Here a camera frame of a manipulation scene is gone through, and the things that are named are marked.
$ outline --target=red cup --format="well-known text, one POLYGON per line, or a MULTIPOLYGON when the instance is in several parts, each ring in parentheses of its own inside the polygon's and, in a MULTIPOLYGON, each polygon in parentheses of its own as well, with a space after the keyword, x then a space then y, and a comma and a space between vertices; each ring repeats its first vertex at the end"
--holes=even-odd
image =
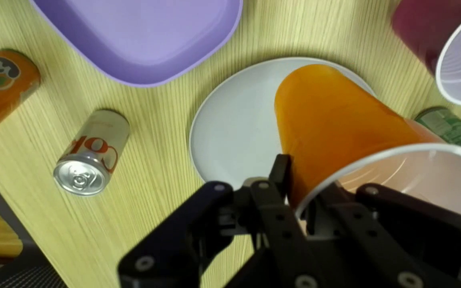
POLYGON ((435 73, 441 48, 461 25, 461 0, 401 0, 393 32, 435 73))

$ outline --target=lavender plate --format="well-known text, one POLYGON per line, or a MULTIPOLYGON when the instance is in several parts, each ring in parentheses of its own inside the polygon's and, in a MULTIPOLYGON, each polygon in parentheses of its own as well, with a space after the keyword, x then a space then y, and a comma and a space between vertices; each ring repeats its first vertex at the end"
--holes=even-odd
POLYGON ((31 0, 108 77, 155 86, 195 67, 233 33, 243 0, 31 0))

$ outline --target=orange cup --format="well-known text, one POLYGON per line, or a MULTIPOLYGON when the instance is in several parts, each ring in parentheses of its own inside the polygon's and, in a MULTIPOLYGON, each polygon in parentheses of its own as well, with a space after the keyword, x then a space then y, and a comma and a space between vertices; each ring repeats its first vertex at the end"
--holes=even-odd
MULTIPOLYGON (((334 181, 355 189, 379 179, 393 189, 427 192, 441 173, 420 181, 422 171, 461 165, 457 147, 441 144, 327 65, 305 65, 289 73, 276 89, 275 113, 281 149, 291 157, 287 198, 295 214, 334 181)), ((447 177, 461 182, 461 173, 447 177)))

